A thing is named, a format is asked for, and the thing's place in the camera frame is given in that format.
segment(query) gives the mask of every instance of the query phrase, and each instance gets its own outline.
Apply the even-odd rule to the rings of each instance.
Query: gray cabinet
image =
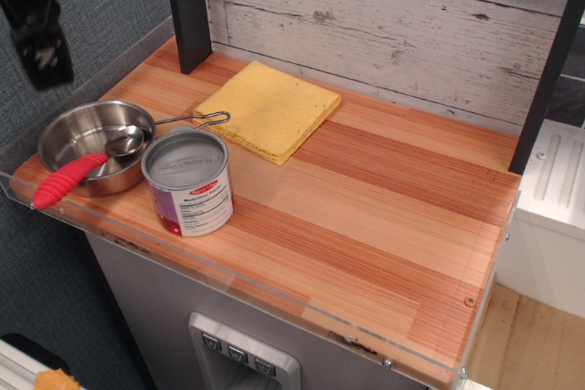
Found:
[[[282,374],[291,366],[294,375],[295,362],[303,390],[426,388],[144,255],[87,236],[158,390],[294,390],[294,376]],[[203,334],[223,350],[206,345]],[[229,345],[246,353],[248,363],[230,357]]]

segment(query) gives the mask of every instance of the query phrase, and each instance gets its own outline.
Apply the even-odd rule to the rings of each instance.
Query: can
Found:
[[[229,150],[217,135],[177,127],[148,147],[142,170],[159,221],[171,233],[199,237],[231,217]]]

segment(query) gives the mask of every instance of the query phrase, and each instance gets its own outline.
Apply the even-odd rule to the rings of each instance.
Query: can label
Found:
[[[223,226],[234,211],[227,168],[213,182],[192,190],[150,186],[163,226],[182,237],[198,237]]]

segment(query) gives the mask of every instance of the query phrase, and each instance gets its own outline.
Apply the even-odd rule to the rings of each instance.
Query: black frame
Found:
[[[170,0],[182,73],[191,73],[213,50],[205,0]]]
[[[585,0],[568,0],[565,11],[558,24],[557,34],[548,54],[547,63],[542,71],[542,76],[538,83],[537,91],[526,116],[524,127],[520,133],[520,139],[509,171],[516,174],[523,174],[537,141],[538,132],[542,122],[547,115],[550,100],[557,86],[558,77],[563,70],[565,60],[569,55],[570,47],[575,39],[583,11],[585,10]]]

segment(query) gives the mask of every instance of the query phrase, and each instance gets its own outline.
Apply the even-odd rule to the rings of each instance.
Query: can lid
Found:
[[[215,134],[189,131],[156,140],[143,157],[144,177],[169,190],[191,189],[218,176],[226,167],[228,148]]]

